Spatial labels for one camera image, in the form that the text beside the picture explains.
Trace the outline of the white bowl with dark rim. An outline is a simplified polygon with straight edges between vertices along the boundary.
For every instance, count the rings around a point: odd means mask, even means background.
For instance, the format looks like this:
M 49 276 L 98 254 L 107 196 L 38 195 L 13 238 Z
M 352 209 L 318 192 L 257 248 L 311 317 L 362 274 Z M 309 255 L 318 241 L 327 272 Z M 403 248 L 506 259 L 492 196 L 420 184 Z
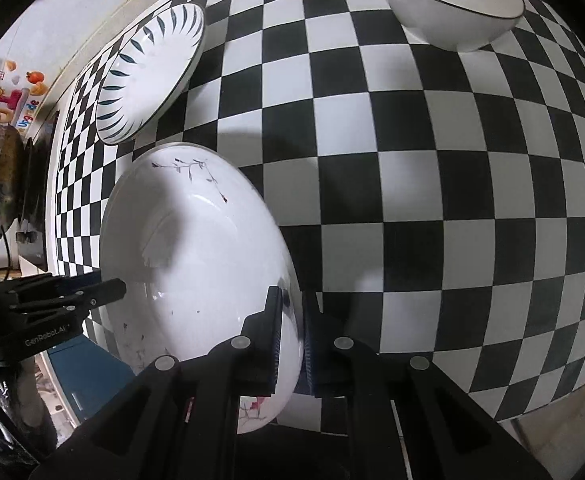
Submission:
M 510 32 L 523 17 L 523 0 L 387 0 L 418 39 L 446 51 L 470 52 Z

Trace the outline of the colourful wall sticker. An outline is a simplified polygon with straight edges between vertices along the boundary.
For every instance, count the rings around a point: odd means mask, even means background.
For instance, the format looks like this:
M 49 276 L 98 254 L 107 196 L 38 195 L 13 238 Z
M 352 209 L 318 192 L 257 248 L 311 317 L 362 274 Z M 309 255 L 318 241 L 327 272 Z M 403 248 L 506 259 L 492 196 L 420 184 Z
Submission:
M 50 81 L 40 70 L 26 70 L 0 58 L 0 154 L 8 126 L 25 134 L 48 92 Z

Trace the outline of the black white checkered tablecloth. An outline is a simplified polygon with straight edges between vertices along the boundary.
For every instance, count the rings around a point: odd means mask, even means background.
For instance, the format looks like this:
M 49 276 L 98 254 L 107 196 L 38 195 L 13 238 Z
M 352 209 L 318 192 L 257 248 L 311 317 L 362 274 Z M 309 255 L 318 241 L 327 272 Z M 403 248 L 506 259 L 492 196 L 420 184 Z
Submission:
M 234 162 L 298 278 L 373 348 L 431 356 L 499 420 L 585 386 L 585 47 L 543 0 L 479 51 L 407 34 L 385 0 L 199 4 L 207 47 L 158 125 L 108 146 L 96 96 L 132 21 L 70 88 L 50 262 L 98 265 L 108 197 L 171 141 Z

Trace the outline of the white plate with branch motif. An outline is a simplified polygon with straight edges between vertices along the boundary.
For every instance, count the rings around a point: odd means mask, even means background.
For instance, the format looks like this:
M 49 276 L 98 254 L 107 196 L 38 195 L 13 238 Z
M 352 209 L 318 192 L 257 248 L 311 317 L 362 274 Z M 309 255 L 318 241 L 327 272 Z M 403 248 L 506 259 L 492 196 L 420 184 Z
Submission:
M 242 396 L 238 431 L 272 422 L 291 399 L 303 354 L 301 292 L 272 214 L 248 178 L 215 152 L 159 145 L 117 180 L 102 216 L 99 269 L 125 296 L 108 304 L 119 358 L 140 373 L 163 354 L 186 361 L 237 336 L 268 289 L 284 293 L 271 396 Z

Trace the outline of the white plate with blue leaves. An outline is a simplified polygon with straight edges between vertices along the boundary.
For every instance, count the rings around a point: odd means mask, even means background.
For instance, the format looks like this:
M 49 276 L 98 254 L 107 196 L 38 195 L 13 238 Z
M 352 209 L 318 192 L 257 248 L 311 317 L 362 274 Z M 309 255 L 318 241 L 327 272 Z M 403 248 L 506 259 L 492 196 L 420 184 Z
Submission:
M 95 127 L 103 144 L 132 139 L 172 106 L 195 73 L 206 31 L 201 6 L 180 3 L 123 44 L 99 86 Z

